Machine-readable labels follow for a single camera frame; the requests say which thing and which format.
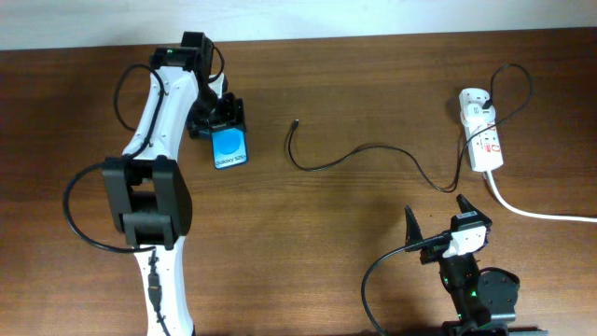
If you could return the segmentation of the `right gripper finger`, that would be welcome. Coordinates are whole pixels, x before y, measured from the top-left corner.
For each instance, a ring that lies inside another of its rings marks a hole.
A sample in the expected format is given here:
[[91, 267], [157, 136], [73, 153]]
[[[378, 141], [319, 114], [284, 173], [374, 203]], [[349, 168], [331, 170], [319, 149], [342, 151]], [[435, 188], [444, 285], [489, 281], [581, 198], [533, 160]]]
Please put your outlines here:
[[418, 221], [409, 206], [405, 207], [406, 235], [405, 246], [408, 250], [420, 250], [423, 236]]
[[459, 194], [456, 197], [456, 202], [461, 210], [461, 213], [456, 216], [459, 220], [481, 222], [483, 224], [490, 223], [490, 219], [478, 210], [478, 208], [475, 207], [463, 194]]

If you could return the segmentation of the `blue Samsung Galaxy smartphone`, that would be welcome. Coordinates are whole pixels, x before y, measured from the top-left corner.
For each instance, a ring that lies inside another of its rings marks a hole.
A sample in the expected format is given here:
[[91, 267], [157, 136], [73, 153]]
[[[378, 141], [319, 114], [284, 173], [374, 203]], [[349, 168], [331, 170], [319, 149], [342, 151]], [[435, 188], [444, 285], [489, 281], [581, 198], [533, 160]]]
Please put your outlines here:
[[229, 128], [212, 133], [213, 156], [217, 170], [248, 162], [245, 132]]

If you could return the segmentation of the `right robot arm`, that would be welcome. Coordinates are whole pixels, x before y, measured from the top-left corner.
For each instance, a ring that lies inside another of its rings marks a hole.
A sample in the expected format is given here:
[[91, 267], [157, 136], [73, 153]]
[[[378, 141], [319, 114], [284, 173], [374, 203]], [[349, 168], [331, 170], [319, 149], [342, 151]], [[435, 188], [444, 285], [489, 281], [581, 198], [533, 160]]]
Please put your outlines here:
[[420, 253], [420, 262], [437, 263], [444, 289], [458, 315], [442, 324], [443, 335], [507, 335], [516, 319], [520, 279], [500, 268], [481, 269], [475, 254], [488, 244], [493, 222], [462, 194], [456, 197], [461, 212], [451, 218], [450, 228], [423, 238], [409, 207], [405, 208], [409, 252]]

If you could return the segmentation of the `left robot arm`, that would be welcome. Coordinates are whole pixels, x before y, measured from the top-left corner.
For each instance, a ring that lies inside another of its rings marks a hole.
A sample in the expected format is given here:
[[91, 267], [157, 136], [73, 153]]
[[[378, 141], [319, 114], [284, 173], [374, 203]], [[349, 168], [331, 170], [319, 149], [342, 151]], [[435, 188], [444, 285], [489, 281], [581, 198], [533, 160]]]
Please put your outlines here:
[[247, 163], [242, 99], [213, 75], [214, 43], [185, 32], [177, 47], [149, 59], [150, 90], [144, 112], [121, 157], [102, 170], [111, 216], [143, 277], [150, 335], [193, 335], [187, 307], [183, 251], [193, 205], [178, 164], [182, 138], [206, 139], [214, 167]]

